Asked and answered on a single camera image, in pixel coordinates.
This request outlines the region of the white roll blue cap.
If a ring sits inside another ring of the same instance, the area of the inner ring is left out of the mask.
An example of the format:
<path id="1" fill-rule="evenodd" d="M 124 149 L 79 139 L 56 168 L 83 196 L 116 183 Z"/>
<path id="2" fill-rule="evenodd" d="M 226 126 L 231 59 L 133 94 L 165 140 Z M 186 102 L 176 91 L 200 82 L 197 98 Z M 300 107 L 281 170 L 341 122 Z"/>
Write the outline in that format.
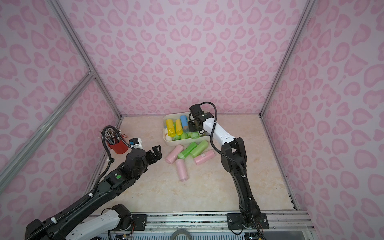
<path id="1" fill-rule="evenodd" d="M 172 142 L 173 141 L 173 138 L 169 136 L 168 128 L 167 127 L 164 128 L 164 137 L 165 137 L 165 140 L 167 142 Z"/>

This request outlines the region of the yellow roll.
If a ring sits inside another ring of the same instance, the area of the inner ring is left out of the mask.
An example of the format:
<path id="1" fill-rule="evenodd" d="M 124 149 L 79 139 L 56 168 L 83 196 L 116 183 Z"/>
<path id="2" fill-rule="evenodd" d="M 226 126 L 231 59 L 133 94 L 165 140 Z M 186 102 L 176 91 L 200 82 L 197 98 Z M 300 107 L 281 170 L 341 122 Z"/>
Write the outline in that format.
<path id="1" fill-rule="evenodd" d="M 174 138 L 176 135 L 174 121 L 172 119 L 167 119 L 166 125 L 168 130 L 168 136 Z"/>
<path id="2" fill-rule="evenodd" d="M 175 130 L 178 136 L 181 136 L 183 134 L 183 126 L 182 126 L 181 119 L 175 120 Z"/>

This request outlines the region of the pink roll with label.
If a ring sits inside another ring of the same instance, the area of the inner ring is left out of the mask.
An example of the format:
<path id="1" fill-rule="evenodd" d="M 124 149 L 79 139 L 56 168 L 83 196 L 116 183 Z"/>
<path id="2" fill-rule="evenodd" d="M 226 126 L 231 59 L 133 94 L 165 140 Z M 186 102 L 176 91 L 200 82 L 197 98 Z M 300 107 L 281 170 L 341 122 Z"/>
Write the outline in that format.
<path id="1" fill-rule="evenodd" d="M 195 161 L 195 164 L 199 166 L 213 159 L 214 157 L 215 157 L 215 152 L 213 150 L 209 150 L 195 157 L 194 161 Z"/>

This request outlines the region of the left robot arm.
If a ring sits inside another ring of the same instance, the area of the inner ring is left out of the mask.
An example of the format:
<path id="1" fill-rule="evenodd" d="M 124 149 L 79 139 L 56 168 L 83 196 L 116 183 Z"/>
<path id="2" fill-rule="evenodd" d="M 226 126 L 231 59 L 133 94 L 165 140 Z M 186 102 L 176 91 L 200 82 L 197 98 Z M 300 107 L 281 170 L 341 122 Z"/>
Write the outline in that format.
<path id="1" fill-rule="evenodd" d="M 124 163 L 95 185 L 90 193 L 54 215 L 53 220 L 31 222 L 26 228 L 26 239 L 42 240 L 46 237 L 49 240 L 64 240 L 70 231 L 95 210 L 133 186 L 147 171 L 148 166 L 161 158 L 161 146 L 155 146 L 147 152 L 143 149 L 132 149 Z"/>

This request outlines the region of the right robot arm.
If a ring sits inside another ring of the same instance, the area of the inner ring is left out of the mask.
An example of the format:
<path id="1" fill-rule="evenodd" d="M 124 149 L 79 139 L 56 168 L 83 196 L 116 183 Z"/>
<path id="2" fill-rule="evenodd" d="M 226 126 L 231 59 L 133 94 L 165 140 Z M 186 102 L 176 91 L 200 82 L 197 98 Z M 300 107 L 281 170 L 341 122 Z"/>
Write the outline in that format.
<path id="1" fill-rule="evenodd" d="M 239 199 L 240 224 L 262 234 L 270 226 L 250 187 L 247 176 L 248 158 L 243 139 L 232 136 L 220 126 L 217 108 L 211 102 L 192 105 L 189 120 L 192 132 L 204 131 L 209 134 L 213 150 L 221 156 L 223 168 L 234 181 Z"/>

